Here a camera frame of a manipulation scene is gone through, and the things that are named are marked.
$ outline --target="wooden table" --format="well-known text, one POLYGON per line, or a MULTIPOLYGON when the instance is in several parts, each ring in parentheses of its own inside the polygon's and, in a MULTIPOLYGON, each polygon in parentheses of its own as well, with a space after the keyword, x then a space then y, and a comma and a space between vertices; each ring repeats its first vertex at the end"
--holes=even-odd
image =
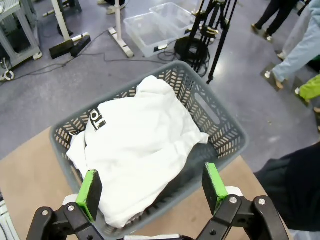
MULTIPOLYGON (((241 156, 220 173, 226 186, 239 187, 248 200, 266 195, 241 156)), ((21 240, 27 238, 35 211, 61 207, 71 188, 58 164, 49 140, 49 129, 27 141, 0 161, 0 189, 21 240)), ((162 217, 136 232, 156 236, 174 234, 196 238, 211 218, 203 189, 198 189, 162 217)), ((227 239, 249 239, 242 228, 232 228, 227 239)))

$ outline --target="basket handle hole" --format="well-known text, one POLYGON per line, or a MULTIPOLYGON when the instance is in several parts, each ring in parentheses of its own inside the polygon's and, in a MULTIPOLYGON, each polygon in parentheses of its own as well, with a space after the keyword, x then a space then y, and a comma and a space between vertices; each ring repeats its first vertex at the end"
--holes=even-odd
POLYGON ((216 124, 220 124, 219 117, 215 114, 212 108, 206 103, 206 101, 199 95, 199 93, 194 94, 195 100, 199 103, 199 105, 203 108, 203 110, 208 114, 208 116, 212 119, 212 121, 216 124))

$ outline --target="gray laundry basket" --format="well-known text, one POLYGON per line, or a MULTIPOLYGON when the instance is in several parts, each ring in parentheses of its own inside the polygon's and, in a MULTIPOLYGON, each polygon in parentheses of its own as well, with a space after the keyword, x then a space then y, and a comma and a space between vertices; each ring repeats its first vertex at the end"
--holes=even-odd
POLYGON ((72 135, 85 130, 92 109, 105 101, 134 97, 139 83, 150 75, 170 84, 176 97, 190 112, 199 129, 210 135, 209 143, 197 144, 188 156, 181 173, 167 185, 142 215, 124 228, 116 229, 107 225, 103 215, 98 214, 95 226, 105 239, 120 239, 163 215, 201 186, 204 162, 215 163, 220 171, 247 146, 247 135, 244 130, 226 111, 204 81, 188 64, 174 61, 140 77, 116 92, 107 94, 51 128, 50 139, 53 149, 74 193, 78 193, 80 189, 75 176, 77 171, 74 171, 72 162, 66 156, 72 135))

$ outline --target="tripod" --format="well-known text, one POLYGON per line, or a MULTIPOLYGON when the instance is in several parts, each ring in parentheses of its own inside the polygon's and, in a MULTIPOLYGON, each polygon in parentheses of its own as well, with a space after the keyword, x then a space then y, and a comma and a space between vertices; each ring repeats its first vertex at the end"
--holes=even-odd
POLYGON ((209 84, 214 79, 215 69, 217 67, 219 57, 221 55, 224 43, 226 41, 226 37, 230 28, 230 22, 233 17, 238 0, 234 0, 233 7, 228 18, 227 16, 232 0, 209 0, 207 9, 203 11, 202 9, 204 7, 205 1, 206 0, 202 1, 199 10, 194 14, 196 18, 190 36, 188 38, 187 44, 185 45, 185 51, 181 56, 181 60, 186 61, 190 48, 195 40, 196 33, 198 29, 200 29, 201 38, 195 53, 195 57, 190 64, 191 67, 198 73, 201 69, 201 66, 205 64, 206 58, 204 56, 208 51, 210 40, 212 38, 216 39, 217 35, 219 34, 218 27, 220 26, 220 29, 222 30, 221 38, 214 56, 210 73, 208 75, 208 81, 206 82, 207 84, 209 84))

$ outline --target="clear plastic container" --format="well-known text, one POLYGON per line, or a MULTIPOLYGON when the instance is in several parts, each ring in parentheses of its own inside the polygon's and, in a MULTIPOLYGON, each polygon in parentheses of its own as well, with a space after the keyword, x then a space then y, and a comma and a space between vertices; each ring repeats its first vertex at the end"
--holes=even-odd
POLYGON ((172 41, 179 38, 177 33, 159 21, 153 12, 130 17, 123 22, 126 33, 146 58, 163 52, 172 41))
POLYGON ((173 2, 154 6, 150 8, 150 11, 156 14, 160 21, 173 28, 179 37, 184 36, 186 30, 192 28, 195 21, 191 12, 173 2))

